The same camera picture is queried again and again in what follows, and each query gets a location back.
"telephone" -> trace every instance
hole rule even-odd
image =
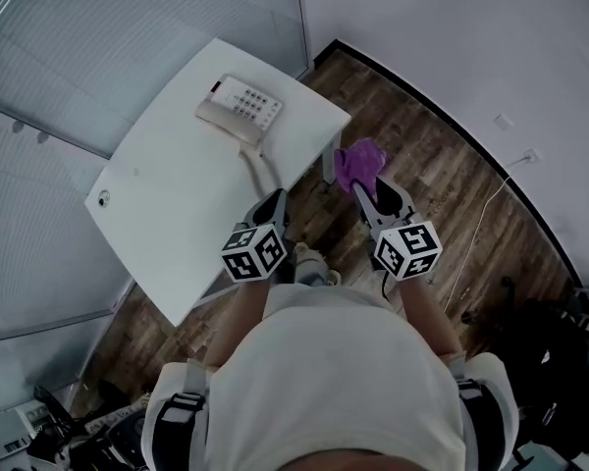
[[[268,94],[223,75],[196,107],[195,115],[256,147],[282,107]]]

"floor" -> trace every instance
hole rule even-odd
[[[389,157],[384,175],[405,187],[419,212],[434,223],[444,251],[427,281],[445,307],[482,208],[502,179],[428,109],[344,52],[334,52],[305,83],[353,116],[342,147],[372,138]],[[345,285],[379,293],[381,275],[370,270],[364,250],[367,232],[349,197],[336,183],[324,185],[321,175],[316,162],[291,191],[288,236],[321,251]],[[516,284],[516,306],[529,297],[562,297],[571,287],[560,257],[506,186],[486,210],[447,309],[469,354],[488,348],[507,315],[504,276]],[[397,293],[388,282],[387,294],[401,311]],[[156,381],[165,363],[201,359],[230,299],[228,294],[194,309],[175,329],[135,287],[85,371],[74,414],[97,406],[100,379],[136,397]],[[476,312],[476,324],[460,322],[466,310]]]

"white shirt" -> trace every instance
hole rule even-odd
[[[241,342],[211,379],[210,470],[275,471],[339,448],[464,469],[455,379],[403,318],[358,299],[301,291]]]

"wall outlet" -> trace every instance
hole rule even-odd
[[[530,148],[529,150],[523,152],[523,157],[526,159],[526,162],[529,163],[539,162],[541,160],[541,157],[534,148]]]

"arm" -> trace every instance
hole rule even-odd
[[[437,356],[462,352],[452,323],[434,301],[422,278],[399,282],[407,322],[419,332]]]
[[[203,363],[220,368],[232,356],[246,335],[262,321],[270,281],[243,283],[236,293],[232,310],[209,344]]]

